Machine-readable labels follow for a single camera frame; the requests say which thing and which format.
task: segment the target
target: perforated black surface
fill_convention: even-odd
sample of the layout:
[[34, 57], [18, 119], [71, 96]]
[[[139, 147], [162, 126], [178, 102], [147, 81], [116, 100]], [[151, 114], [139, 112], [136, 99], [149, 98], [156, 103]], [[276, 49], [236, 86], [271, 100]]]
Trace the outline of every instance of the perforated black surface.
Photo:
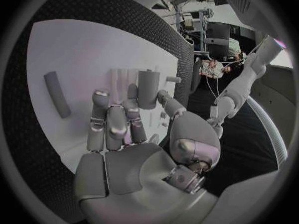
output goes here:
[[187, 105], [193, 69], [193, 50], [156, 14], [132, 0], [48, 0], [18, 39], [4, 77], [2, 115], [13, 159], [32, 191], [67, 222], [80, 221], [73, 191], [74, 175], [61, 163], [35, 116], [26, 77], [27, 44], [32, 25], [50, 19], [87, 20], [140, 36], [178, 58], [175, 98]]

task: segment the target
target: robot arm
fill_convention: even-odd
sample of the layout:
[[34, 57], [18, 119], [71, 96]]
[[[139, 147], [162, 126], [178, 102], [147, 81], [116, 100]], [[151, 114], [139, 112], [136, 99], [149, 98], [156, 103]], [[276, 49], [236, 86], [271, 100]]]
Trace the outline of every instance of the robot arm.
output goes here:
[[256, 53], [250, 54], [239, 77], [234, 79], [215, 100], [208, 122], [222, 136], [225, 117], [232, 118], [247, 100], [254, 81], [264, 75], [266, 66], [279, 54], [281, 46], [268, 36]]

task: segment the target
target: dark mesh panel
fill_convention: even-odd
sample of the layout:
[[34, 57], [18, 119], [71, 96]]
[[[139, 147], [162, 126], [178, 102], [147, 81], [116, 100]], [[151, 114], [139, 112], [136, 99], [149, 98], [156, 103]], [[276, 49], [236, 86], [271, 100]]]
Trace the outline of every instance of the dark mesh panel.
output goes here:
[[35, 116], [26, 77], [27, 45], [32, 25], [50, 19], [86, 20], [130, 32], [176, 56], [181, 84], [175, 98], [187, 105], [193, 49], [155, 13], [132, 0], [48, 0], [18, 39], [4, 77], [2, 115], [14, 161], [32, 191], [57, 215], [73, 223], [82, 219], [73, 194], [74, 175], [62, 164]]

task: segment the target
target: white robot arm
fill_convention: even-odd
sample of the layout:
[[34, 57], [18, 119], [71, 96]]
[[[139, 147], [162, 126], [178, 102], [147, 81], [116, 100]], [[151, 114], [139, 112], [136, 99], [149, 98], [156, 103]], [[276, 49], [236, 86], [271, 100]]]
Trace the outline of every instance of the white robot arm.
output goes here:
[[216, 107], [211, 108], [210, 119], [207, 121], [222, 136], [221, 124], [225, 117], [232, 118], [247, 100], [254, 81], [264, 75], [266, 66], [279, 54], [281, 46], [270, 36], [261, 44], [256, 53], [250, 54], [244, 63], [239, 77], [224, 89], [215, 100]]

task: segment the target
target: person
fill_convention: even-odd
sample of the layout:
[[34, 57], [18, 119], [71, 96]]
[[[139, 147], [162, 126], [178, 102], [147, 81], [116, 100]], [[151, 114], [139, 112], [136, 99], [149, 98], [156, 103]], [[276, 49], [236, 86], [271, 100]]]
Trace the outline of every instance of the person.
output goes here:
[[235, 61], [240, 61], [244, 58], [243, 52], [241, 51], [240, 48], [240, 43], [231, 37], [229, 38], [228, 56], [234, 57]]
[[221, 78], [224, 73], [229, 72], [231, 72], [231, 68], [229, 66], [223, 67], [222, 63], [217, 60], [203, 60], [199, 70], [200, 75], [214, 79]]

